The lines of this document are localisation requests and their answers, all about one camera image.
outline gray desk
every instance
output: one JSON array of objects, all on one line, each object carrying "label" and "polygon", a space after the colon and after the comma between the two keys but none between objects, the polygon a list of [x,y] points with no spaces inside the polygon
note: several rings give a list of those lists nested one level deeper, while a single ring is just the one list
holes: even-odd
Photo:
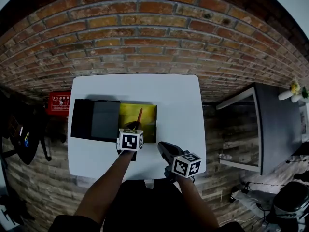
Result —
[{"label": "gray desk", "polygon": [[280,163],[287,160],[301,146],[301,122],[298,103],[291,99],[280,101],[281,88],[254,83],[247,90],[220,103],[222,109],[253,95],[259,136],[258,165],[220,160],[221,164],[259,172],[261,175],[272,172]]}]

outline white vase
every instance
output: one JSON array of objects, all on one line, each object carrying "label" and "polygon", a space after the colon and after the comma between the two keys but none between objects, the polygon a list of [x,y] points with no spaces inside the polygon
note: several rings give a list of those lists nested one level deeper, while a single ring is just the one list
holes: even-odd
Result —
[{"label": "white vase", "polygon": [[295,102],[298,102],[298,100],[299,100],[300,98],[302,98],[302,95],[293,95],[293,96],[291,97],[291,101],[292,101],[293,103],[295,103]]},{"label": "white vase", "polygon": [[293,93],[289,90],[282,92],[280,95],[278,95],[278,98],[280,101],[285,100],[287,98],[290,98],[293,95]]}]

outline white table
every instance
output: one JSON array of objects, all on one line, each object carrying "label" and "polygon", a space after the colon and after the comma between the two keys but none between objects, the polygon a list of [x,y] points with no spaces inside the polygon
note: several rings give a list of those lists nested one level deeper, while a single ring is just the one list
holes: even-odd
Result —
[{"label": "white table", "polygon": [[[99,178],[118,157],[115,143],[71,137],[75,99],[118,100],[157,105],[157,143],[165,141],[196,153],[206,170],[204,118],[198,78],[174,74],[115,74],[76,77],[73,81],[68,157],[73,175]],[[125,179],[165,178],[167,163],[157,144],[144,144],[131,162]]]}]

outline wooden floor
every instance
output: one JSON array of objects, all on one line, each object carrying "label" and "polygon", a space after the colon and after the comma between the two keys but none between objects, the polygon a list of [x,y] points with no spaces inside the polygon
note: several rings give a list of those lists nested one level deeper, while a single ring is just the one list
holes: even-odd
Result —
[{"label": "wooden floor", "polygon": [[[284,185],[292,180],[295,173],[308,168],[306,162],[283,163],[269,175],[259,176],[253,172],[231,168],[218,163],[220,153],[233,154],[234,159],[244,162],[256,161],[256,119],[249,105],[235,105],[216,111],[213,106],[204,107],[207,143],[207,171],[196,179],[196,186],[209,206],[215,212],[221,225],[230,219],[237,219],[245,231],[262,231],[258,219],[241,204],[230,204],[228,197],[233,186],[241,182],[269,183]],[[72,215],[84,193],[94,179],[74,176],[68,169],[67,145],[48,143],[53,160],[47,162],[41,146],[31,165],[25,165],[17,155],[7,159],[8,181],[20,197],[26,200],[29,213],[35,221],[26,220],[25,231],[45,232],[54,218],[60,214]],[[3,141],[4,150],[11,150],[10,141]],[[278,186],[250,185],[252,189],[277,193]]]}]

